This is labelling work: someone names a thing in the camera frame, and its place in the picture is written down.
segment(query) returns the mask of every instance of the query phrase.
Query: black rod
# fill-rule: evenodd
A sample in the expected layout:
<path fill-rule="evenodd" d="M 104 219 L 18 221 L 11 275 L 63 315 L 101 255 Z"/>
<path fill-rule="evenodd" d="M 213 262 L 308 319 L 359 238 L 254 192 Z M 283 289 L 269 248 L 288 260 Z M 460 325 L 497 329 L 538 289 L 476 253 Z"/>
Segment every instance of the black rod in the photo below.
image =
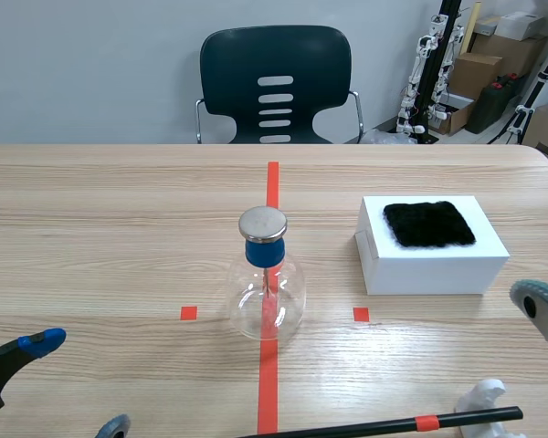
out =
<path fill-rule="evenodd" d="M 458 412 L 437 415 L 440 429 L 469 426 L 488 422 L 509 422 L 521 420 L 523 412 L 517 406 L 511 408 L 487 409 L 484 411 Z M 324 427 L 304 431 L 265 433 L 243 438 L 362 438 L 365 436 L 388 435 L 391 433 L 416 432 L 416 418 L 388 422 L 367 422 L 349 426 Z"/>
<path fill-rule="evenodd" d="M 447 26 L 442 39 L 438 43 L 437 50 L 430 54 L 425 64 L 424 72 L 418 84 L 418 95 L 415 100 L 416 114 L 411 118 L 412 126 L 422 125 L 425 127 L 424 134 L 416 134 L 418 143 L 424 144 L 428 138 L 428 107 L 433 104 L 432 92 L 438 81 L 438 72 L 442 67 L 442 63 L 447 54 L 447 46 L 450 41 L 450 36 L 457 25 L 458 10 L 460 9 L 461 0 L 443 0 L 440 7 L 440 14 L 448 17 Z"/>
<path fill-rule="evenodd" d="M 548 80 L 548 64 L 546 65 L 546 68 L 542 72 L 538 73 L 538 79 Z M 533 104 L 538 99 L 538 96 L 540 96 L 540 92 L 542 91 L 544 85 L 545 85 L 545 82 L 542 82 L 541 80 L 538 81 L 538 83 L 532 90 L 532 93 L 527 98 L 526 102 L 524 103 L 524 107 L 533 108 Z M 520 114 L 514 114 L 513 116 L 511 116 L 511 119 L 503 127 L 500 133 L 497 134 L 497 136 L 495 136 L 493 139 L 491 139 L 488 144 L 493 144 L 495 141 L 499 140 L 503 136 L 503 134 L 507 132 L 508 128 L 511 126 L 512 123 L 514 128 L 519 128 L 522 125 L 523 119 L 525 117 L 527 117 L 528 119 L 526 120 L 526 124 L 523 127 L 522 133 L 518 136 L 518 143 L 522 144 L 523 138 L 526 135 L 526 131 L 528 130 L 528 127 L 530 126 L 530 119 L 532 118 L 531 113 L 529 114 L 520 113 Z"/>

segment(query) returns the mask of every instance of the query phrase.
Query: chair backrest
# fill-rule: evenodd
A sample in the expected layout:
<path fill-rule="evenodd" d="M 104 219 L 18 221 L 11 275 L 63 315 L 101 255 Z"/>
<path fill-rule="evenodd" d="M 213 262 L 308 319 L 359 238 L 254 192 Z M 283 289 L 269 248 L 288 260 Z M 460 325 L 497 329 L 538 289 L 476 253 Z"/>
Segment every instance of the chair backrest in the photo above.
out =
<path fill-rule="evenodd" d="M 328 142 L 312 120 L 347 100 L 351 48 L 327 26 L 222 30 L 203 44 L 201 81 L 207 111 L 235 120 L 233 143 Z M 267 136 L 286 138 L 260 141 Z"/>

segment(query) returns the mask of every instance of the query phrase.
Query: blue gripper tip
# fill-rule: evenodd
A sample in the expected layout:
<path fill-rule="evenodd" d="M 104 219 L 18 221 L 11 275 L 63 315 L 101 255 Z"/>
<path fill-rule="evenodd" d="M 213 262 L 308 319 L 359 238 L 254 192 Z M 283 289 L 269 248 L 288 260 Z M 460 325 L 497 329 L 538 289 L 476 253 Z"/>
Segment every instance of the blue gripper tip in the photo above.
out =
<path fill-rule="evenodd" d="M 67 333 L 63 328 L 49 328 L 32 336 L 18 338 L 18 347 L 36 359 L 44 358 L 48 353 L 58 349 Z"/>

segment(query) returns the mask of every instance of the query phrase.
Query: metal lid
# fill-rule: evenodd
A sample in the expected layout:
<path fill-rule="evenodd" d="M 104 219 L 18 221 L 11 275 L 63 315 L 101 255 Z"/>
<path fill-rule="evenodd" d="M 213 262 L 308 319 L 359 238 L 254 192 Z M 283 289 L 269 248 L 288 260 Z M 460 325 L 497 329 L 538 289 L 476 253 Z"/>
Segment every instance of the metal lid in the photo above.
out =
<path fill-rule="evenodd" d="M 239 232 L 249 242 L 270 244 L 286 233 L 287 223 L 286 215 L 276 208 L 254 207 L 239 218 Z"/>

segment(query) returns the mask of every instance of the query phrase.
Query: black foam pad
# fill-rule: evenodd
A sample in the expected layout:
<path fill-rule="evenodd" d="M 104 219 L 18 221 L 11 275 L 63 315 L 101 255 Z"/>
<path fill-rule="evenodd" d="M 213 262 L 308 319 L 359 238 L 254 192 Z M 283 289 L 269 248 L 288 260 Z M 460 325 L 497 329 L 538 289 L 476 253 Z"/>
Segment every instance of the black foam pad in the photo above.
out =
<path fill-rule="evenodd" d="M 404 247 L 474 245 L 475 235 L 465 218 L 449 202 L 394 203 L 384 209 L 395 239 Z"/>

